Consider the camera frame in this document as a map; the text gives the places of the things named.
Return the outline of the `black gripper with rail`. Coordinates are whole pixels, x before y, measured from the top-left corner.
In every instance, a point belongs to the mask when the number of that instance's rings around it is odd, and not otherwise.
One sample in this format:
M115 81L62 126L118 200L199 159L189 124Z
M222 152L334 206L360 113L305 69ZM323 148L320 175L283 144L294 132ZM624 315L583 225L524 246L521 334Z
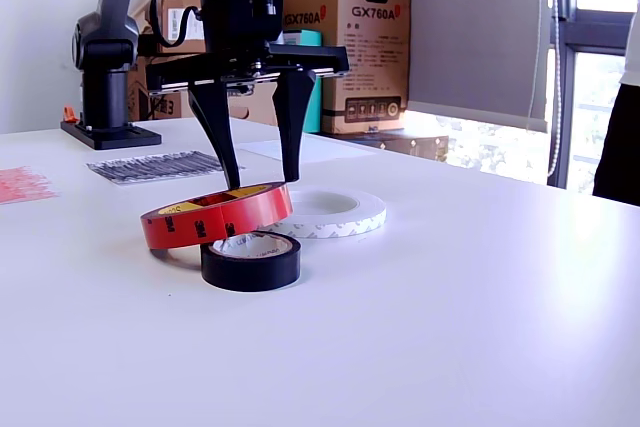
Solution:
M284 179L291 183L300 178L301 140L316 76L337 77L349 71L344 47L282 43L283 1L202 0L198 14L203 22L205 51L153 65L146 71L147 88L153 94L189 87L189 105L214 149L229 188L239 188L241 180L224 83L244 94L255 83L278 79L272 99Z

